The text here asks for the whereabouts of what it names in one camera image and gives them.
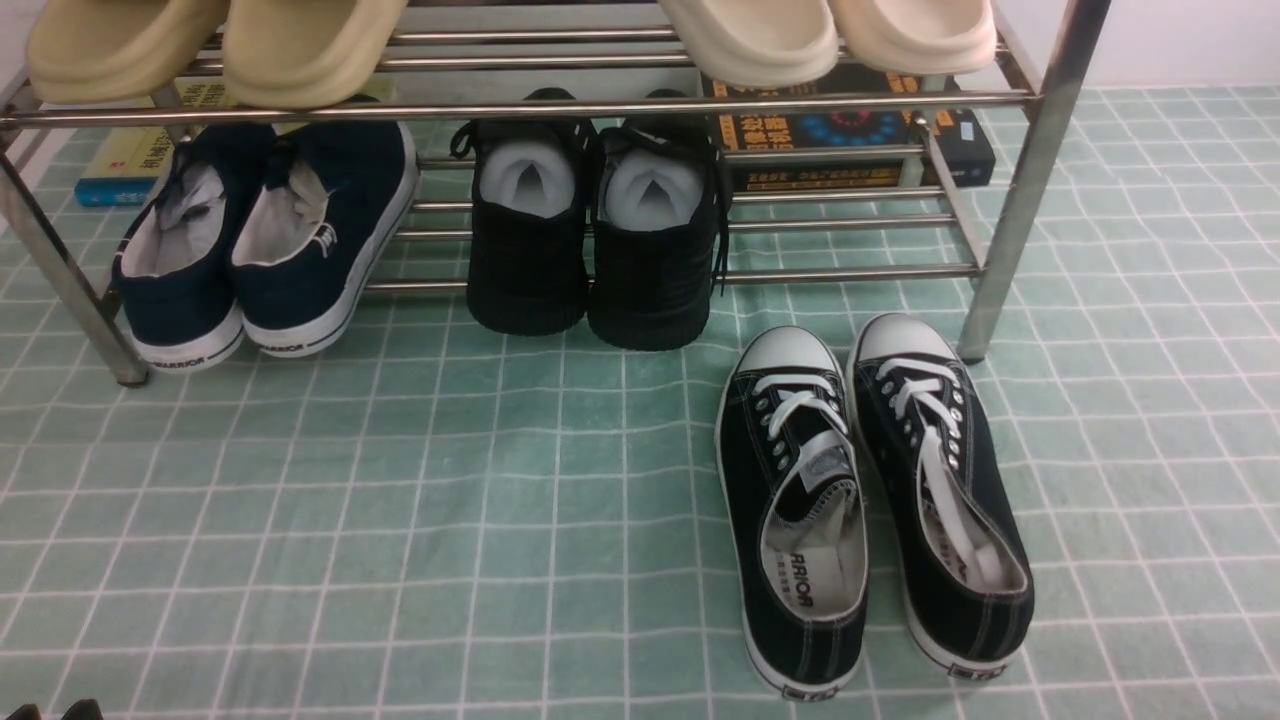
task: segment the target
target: stainless steel rack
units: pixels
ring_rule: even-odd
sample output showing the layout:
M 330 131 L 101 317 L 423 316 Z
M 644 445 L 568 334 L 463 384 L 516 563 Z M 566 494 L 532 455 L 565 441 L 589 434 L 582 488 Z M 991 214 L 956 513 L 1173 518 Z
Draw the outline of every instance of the stainless steel rack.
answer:
M 581 5 L 608 0 L 411 0 L 411 5 Z M 140 361 L 128 340 L 115 323 L 119 304 L 110 287 L 95 290 L 67 247 L 36 197 L 19 176 L 23 159 L 10 159 L 8 150 L 22 131 L 40 131 L 38 143 L 51 128 L 84 127 L 155 127 L 169 129 L 175 138 L 191 123 L 214 124 L 239 120 L 252 122 L 324 122 L 335 119 L 471 119 L 471 118 L 536 118 L 586 117 L 620 118 L 641 114 L 691 113 L 718 114 L 735 111 L 769 111 L 777 114 L 814 110 L 902 110 L 914 111 L 915 123 L 910 141 L 886 147 L 850 147 L 826 151 L 768 151 L 730 154 L 731 163 L 745 165 L 796 160 L 900 159 L 904 163 L 900 187 L 876 190 L 829 190 L 801 192 L 742 193 L 740 204 L 774 202 L 869 202 L 901 200 L 937 200 L 946 211 L 933 214 L 878 215 L 856 219 L 760 220 L 736 222 L 733 232 L 838 232 L 892 228 L 947 227 L 954 231 L 960 263 L 932 265 L 890 265 L 881 268 L 796 269 L 768 272 L 731 272 L 728 282 L 737 283 L 820 283 L 858 281 L 900 281 L 916 278 L 970 278 L 974 299 L 959 338 L 960 355 L 968 361 L 984 357 L 996 322 L 1012 283 L 1023 249 L 1039 210 L 1044 188 L 1066 135 L 1080 86 L 1102 32 L 1111 0 L 1069 0 L 1057 44 L 1043 79 L 1036 74 L 1007 23 L 997 13 L 1001 41 L 997 64 L 1009 82 L 1004 91 L 942 91 L 940 78 L 927 78 L 924 91 L 913 95 L 858 94 L 810 97 L 778 97 L 767 100 L 662 99 L 626 102 L 522 102 L 485 105 L 358 105 L 348 104 L 311 111 L 278 111 L 259 109 L 192 110 L 182 108 L 173 87 L 157 92 L 155 109 L 42 109 L 31 92 L 26 77 L 19 77 L 0 97 L 0 215 L 9 220 L 14 233 L 31 252 L 32 260 L 56 291 L 63 304 L 88 336 L 93 348 L 120 384 L 137 387 L 146 382 L 147 368 Z M 641 45 L 678 42 L 669 27 L 636 28 L 570 28 L 485 32 L 402 32 L 389 45 L 396 49 L 379 65 L 379 72 L 430 70 L 532 70 L 532 69 L 600 69 L 692 67 L 681 50 L 660 51 L 581 51 L 593 44 Z M 568 54 L 494 54 L 442 56 L 433 49 L 457 46 L 557 46 L 575 49 Z M 207 49 L 216 54 L 221 37 L 210 40 Z M 851 61 L 842 56 L 841 61 Z M 195 61 L 189 76 L 216 76 L 221 72 L 218 58 Z M 1029 129 L 1019 155 L 1009 195 L 989 243 L 982 242 L 966 217 L 959 190 L 951 181 L 946 160 L 929 132 L 932 111 L 948 108 L 1019 106 L 1028 118 Z M 919 187 L 924 159 L 937 169 L 940 184 Z M 470 161 L 444 158 L 420 158 L 421 170 L 466 169 Z M 420 201 L 413 213 L 462 214 L 466 202 Z M 401 229 L 397 237 L 406 242 L 465 242 L 467 229 Z M 465 278 L 374 279 L 367 290 L 376 293 L 448 292 L 466 287 Z

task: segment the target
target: book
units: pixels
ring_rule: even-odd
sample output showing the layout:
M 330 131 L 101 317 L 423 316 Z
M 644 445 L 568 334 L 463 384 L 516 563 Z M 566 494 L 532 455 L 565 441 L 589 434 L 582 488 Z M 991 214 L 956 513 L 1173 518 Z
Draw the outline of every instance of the book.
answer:
M 177 83 L 183 105 L 200 109 L 230 108 L 236 100 L 220 82 Z M 394 96 L 390 78 L 372 78 L 362 92 L 389 102 Z M 155 108 L 150 99 L 141 99 L 136 108 Z M 301 124 L 284 126 L 287 132 Z M 99 146 L 97 152 L 76 182 L 76 201 L 84 208 L 127 208 L 145 205 L 156 181 L 168 172 L 173 142 L 164 128 L 115 128 Z
M 851 92 L 919 92 L 920 78 L 882 73 L 863 65 L 836 65 L 815 82 L 771 90 L 748 90 L 703 77 L 703 94 L 709 97 L 792 97 Z M 947 78 L 947 88 L 956 90 Z M 724 150 L 814 150 L 826 147 L 867 147 L 900 145 L 908 141 L 910 113 L 810 113 L 774 115 L 767 113 L 719 115 L 712 118 L 712 136 Z M 991 183 L 996 152 L 972 110 L 943 110 L 933 128 L 942 156 L 959 187 Z M 936 184 L 937 174 L 924 160 L 924 183 Z M 846 190 L 891 187 L 899 182 L 901 160 L 805 160 L 742 163 L 732 168 L 735 191 Z

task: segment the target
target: white toe cap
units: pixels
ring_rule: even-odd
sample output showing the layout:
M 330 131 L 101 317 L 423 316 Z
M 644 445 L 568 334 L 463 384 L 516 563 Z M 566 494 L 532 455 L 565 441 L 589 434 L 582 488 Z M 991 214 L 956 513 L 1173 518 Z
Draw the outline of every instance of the white toe cap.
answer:
M 957 359 L 947 341 L 928 323 L 910 315 L 892 313 L 873 318 L 863 328 L 858 342 L 856 361 L 906 354 Z
M 737 370 L 741 373 L 765 368 L 840 370 L 831 350 L 815 334 L 791 325 L 773 328 L 756 337 L 742 354 Z

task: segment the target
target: white wall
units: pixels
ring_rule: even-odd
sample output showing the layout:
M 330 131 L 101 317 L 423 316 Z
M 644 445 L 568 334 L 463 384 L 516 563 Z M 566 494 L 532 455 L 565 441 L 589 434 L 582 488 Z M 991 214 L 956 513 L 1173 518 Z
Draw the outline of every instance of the white wall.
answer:
M 1041 63 L 1066 0 L 996 0 Z M 1280 0 L 1112 0 L 1089 85 L 1280 85 Z

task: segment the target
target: beige slipper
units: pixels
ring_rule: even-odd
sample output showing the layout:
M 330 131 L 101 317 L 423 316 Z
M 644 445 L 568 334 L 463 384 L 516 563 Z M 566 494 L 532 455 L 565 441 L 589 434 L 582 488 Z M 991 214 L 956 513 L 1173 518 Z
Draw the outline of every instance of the beige slipper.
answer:
M 46 102 L 142 97 L 173 81 L 227 19 L 229 0 L 49 0 L 27 40 Z
M 408 0 L 232 0 L 227 91 L 260 108 L 323 108 L 369 81 Z

